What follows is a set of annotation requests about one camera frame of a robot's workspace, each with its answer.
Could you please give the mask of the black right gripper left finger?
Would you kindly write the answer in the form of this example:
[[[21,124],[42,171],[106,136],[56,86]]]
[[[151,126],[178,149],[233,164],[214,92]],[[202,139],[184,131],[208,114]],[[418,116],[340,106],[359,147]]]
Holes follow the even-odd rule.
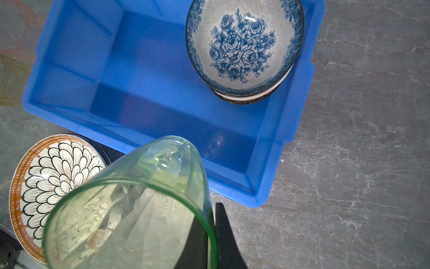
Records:
[[[174,269],[207,269],[208,235],[201,222],[195,217],[185,242],[184,249]]]

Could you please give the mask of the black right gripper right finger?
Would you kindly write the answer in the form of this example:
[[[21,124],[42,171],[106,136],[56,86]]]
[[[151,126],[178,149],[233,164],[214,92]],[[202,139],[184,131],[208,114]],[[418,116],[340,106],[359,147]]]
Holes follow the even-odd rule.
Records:
[[[216,203],[215,211],[218,268],[248,269],[237,246],[224,205]]]

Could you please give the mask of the green transparent plastic cup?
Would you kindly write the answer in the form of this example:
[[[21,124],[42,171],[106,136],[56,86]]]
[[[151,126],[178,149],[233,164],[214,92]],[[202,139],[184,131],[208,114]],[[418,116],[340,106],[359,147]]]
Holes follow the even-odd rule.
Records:
[[[122,156],[62,198],[47,221],[51,269],[174,269],[194,218],[217,239],[211,194],[196,147],[165,136]]]

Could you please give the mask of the blue floral ceramic bowl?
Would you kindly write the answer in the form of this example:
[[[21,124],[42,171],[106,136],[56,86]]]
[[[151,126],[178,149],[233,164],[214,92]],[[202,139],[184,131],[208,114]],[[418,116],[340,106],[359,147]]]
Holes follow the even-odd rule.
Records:
[[[234,97],[273,87],[294,65],[304,35],[301,1],[193,1],[185,25],[198,76]]]

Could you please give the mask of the yellow transparent plastic cup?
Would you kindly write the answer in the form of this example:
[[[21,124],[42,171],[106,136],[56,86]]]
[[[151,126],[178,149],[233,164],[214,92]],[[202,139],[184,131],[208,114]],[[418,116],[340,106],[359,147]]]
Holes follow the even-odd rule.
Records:
[[[1,106],[22,106],[32,66],[1,54]]]

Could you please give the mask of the red transparent plastic cup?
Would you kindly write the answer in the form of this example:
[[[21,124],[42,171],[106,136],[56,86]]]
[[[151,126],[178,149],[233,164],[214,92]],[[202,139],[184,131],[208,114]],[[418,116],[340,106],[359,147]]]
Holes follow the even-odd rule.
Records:
[[[1,1],[1,53],[34,64],[44,24],[22,2]]]

